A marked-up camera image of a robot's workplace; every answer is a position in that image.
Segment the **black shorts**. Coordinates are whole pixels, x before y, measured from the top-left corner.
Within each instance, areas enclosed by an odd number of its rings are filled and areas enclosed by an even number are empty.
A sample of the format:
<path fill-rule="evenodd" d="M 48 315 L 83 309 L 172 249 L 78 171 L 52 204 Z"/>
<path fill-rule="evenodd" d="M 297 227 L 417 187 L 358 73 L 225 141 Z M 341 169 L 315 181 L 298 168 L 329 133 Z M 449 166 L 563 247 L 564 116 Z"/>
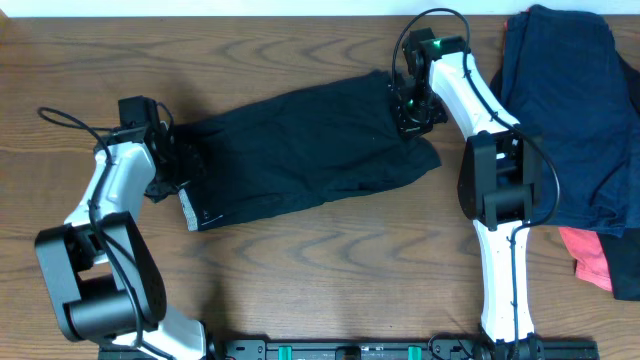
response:
<path fill-rule="evenodd" d="M 427 140 L 399 134 L 389 83 L 374 71 L 178 126 L 201 159 L 178 193 L 188 229 L 393 190 L 439 167 Z"/>

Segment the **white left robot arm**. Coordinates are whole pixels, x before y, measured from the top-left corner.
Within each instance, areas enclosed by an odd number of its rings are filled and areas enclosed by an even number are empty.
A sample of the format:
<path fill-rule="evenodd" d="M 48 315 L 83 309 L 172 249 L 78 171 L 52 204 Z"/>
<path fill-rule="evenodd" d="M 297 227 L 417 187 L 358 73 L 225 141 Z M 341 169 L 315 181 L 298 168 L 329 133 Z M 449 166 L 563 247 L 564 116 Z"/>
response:
<path fill-rule="evenodd" d="M 202 322 L 170 306 L 137 219 L 182 184 L 174 121 L 165 106 L 136 96 L 119 101 L 119 126 L 93 128 L 49 107 L 38 115 L 82 129 L 96 141 L 95 170 L 63 224 L 42 230 L 35 252 L 58 326 L 71 342 L 90 341 L 102 359 L 206 359 Z"/>

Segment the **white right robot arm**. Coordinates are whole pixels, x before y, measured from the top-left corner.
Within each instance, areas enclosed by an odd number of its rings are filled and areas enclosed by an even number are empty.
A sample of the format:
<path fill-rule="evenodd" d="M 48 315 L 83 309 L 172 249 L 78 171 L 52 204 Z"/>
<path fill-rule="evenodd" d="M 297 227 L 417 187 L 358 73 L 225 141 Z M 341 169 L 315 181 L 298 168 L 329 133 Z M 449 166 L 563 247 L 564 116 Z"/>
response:
<path fill-rule="evenodd" d="M 401 37 L 394 50 L 408 72 L 392 73 L 392 113 L 406 139 L 453 120 L 464 140 L 457 181 L 482 257 L 481 329 L 494 356 L 521 351 L 534 332 L 526 280 L 527 223 L 539 195 L 539 135 L 521 127 L 496 99 L 461 36 L 429 28 Z"/>

